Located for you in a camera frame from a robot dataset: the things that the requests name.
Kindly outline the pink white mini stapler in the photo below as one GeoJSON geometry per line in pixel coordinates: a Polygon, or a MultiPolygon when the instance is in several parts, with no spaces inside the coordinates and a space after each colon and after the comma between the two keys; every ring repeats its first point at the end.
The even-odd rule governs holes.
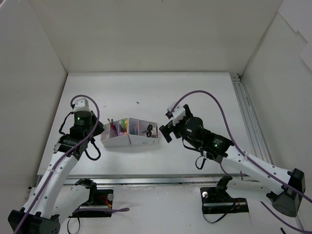
{"type": "Polygon", "coordinates": [[[153,138],[158,138],[157,130],[152,130],[152,135],[151,137],[153,138]]]}

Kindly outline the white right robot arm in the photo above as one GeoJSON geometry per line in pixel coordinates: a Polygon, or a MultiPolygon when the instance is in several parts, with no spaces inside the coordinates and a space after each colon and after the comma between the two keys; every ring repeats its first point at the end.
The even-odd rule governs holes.
{"type": "Polygon", "coordinates": [[[306,188],[305,175],[301,170],[279,168],[236,148],[233,141],[205,129],[202,119],[193,116],[187,104],[182,107],[172,104],[166,116],[170,122],[159,130],[167,142],[172,141],[170,134],[174,134],[176,138],[188,142],[187,149],[200,153],[204,161],[215,161],[256,180],[238,181],[231,176],[223,176],[215,189],[218,199],[255,199],[271,204],[283,215],[297,216],[306,188]]]}

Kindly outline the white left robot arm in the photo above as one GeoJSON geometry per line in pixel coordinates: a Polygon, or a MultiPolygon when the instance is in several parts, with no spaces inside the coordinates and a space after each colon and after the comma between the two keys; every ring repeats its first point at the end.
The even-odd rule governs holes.
{"type": "Polygon", "coordinates": [[[63,185],[86,151],[89,143],[104,129],[99,113],[90,110],[73,111],[74,125],[70,133],[57,142],[50,165],[27,202],[17,211],[12,210],[8,222],[15,234],[57,234],[63,222],[82,204],[93,204],[98,197],[97,184],[90,179],[79,179],[65,196],[60,196],[63,185]]]}

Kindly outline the red gel pen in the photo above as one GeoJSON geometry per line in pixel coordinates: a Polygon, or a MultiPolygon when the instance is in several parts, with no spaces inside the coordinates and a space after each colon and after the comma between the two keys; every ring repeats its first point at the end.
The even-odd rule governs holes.
{"type": "Polygon", "coordinates": [[[114,131],[114,133],[117,135],[117,130],[115,131],[114,129],[113,129],[113,126],[112,126],[112,124],[111,124],[111,120],[108,118],[107,119],[108,120],[108,122],[109,122],[109,124],[110,124],[110,127],[111,127],[111,129],[114,131]]]}

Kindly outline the blue gel pen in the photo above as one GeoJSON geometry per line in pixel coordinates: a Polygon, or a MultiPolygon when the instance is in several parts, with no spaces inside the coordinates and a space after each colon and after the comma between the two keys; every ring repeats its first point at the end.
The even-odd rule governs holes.
{"type": "Polygon", "coordinates": [[[114,124],[113,119],[111,119],[111,124],[112,124],[112,126],[113,126],[113,129],[116,131],[116,126],[115,126],[115,124],[114,124]]]}

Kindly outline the black handled scissors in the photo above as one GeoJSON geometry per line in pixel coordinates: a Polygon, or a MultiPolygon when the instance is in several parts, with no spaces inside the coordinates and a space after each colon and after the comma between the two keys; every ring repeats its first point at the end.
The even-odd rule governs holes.
{"type": "Polygon", "coordinates": [[[152,135],[153,126],[151,124],[148,125],[147,129],[142,131],[142,134],[145,134],[146,137],[151,137],[152,135]]]}

